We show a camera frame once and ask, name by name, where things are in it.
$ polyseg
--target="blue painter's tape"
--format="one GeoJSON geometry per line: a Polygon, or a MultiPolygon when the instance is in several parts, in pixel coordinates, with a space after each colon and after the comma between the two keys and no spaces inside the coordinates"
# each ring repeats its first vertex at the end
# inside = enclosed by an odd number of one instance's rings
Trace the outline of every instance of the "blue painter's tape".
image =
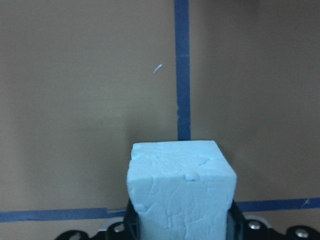
{"type": "MultiPolygon", "coordinates": [[[[320,197],[268,201],[240,201],[236,204],[243,213],[279,210],[320,209],[320,197]]],[[[0,223],[10,223],[18,221],[110,219],[115,217],[124,217],[125,214],[125,210],[110,212],[107,208],[5,211],[0,212],[0,223]]]]}
{"type": "Polygon", "coordinates": [[[189,1],[174,0],[178,140],[191,139],[189,1]]]}
{"type": "Polygon", "coordinates": [[[0,223],[17,221],[62,221],[83,219],[109,219],[124,217],[126,211],[108,212],[107,208],[37,210],[37,211],[5,211],[0,212],[0,223]]]}
{"type": "Polygon", "coordinates": [[[237,202],[236,204],[242,212],[318,209],[320,208],[320,197],[268,201],[242,201],[237,202]]]}

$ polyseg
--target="beige wall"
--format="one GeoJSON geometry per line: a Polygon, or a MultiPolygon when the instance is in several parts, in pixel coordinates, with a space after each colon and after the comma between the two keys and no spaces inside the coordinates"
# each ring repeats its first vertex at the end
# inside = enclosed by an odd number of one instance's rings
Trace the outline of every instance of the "beige wall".
{"type": "MultiPolygon", "coordinates": [[[[190,1],[192,139],[217,141],[236,201],[320,195],[319,11],[318,1],[190,1]]],[[[297,216],[320,229],[314,214],[297,216]]]]}
{"type": "Polygon", "coordinates": [[[0,210],[125,207],[132,144],[177,139],[172,1],[2,1],[0,18],[0,210]]]}
{"type": "MultiPolygon", "coordinates": [[[[173,1],[0,4],[0,211],[123,208],[132,143],[177,139],[173,1]]],[[[192,139],[217,141],[237,201],[320,196],[319,11],[190,0],[192,139]]],[[[320,229],[318,212],[255,214],[282,231],[320,229]]],[[[101,222],[0,223],[0,239],[101,222]]]]}

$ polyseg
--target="screw head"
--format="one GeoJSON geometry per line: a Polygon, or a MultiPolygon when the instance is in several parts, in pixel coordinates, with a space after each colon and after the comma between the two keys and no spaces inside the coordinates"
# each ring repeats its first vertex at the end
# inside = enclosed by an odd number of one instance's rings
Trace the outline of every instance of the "screw head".
{"type": "Polygon", "coordinates": [[[80,240],[81,239],[81,234],[80,232],[76,232],[74,235],[72,235],[69,240],[80,240]]]}
{"type": "Polygon", "coordinates": [[[297,228],[295,230],[295,235],[302,239],[307,239],[309,237],[309,233],[303,228],[297,228]]]}
{"type": "Polygon", "coordinates": [[[250,221],[248,223],[249,228],[252,230],[259,230],[261,228],[261,224],[258,221],[250,221]]]}
{"type": "Polygon", "coordinates": [[[125,225],[123,223],[118,224],[113,228],[116,233],[121,233],[125,230],[125,225]]]}

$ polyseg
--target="foam block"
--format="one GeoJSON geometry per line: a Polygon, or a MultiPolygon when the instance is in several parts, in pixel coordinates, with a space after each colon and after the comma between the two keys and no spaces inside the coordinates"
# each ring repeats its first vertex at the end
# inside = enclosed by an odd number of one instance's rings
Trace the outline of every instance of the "foam block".
{"type": "Polygon", "coordinates": [[[236,181],[214,141],[135,143],[127,188],[141,240],[225,240],[236,181]]]}

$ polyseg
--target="black mount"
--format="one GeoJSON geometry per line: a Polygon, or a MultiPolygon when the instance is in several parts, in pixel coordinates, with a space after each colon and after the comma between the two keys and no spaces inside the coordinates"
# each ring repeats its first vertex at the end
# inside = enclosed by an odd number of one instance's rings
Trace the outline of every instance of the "black mount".
{"type": "MultiPolygon", "coordinates": [[[[107,231],[99,231],[89,238],[84,231],[71,230],[60,234],[55,240],[140,240],[139,216],[129,201],[123,222],[110,225],[107,231]]],[[[261,221],[245,219],[233,202],[227,215],[226,240],[320,240],[320,232],[297,225],[288,228],[286,234],[282,235],[261,221]]]]}

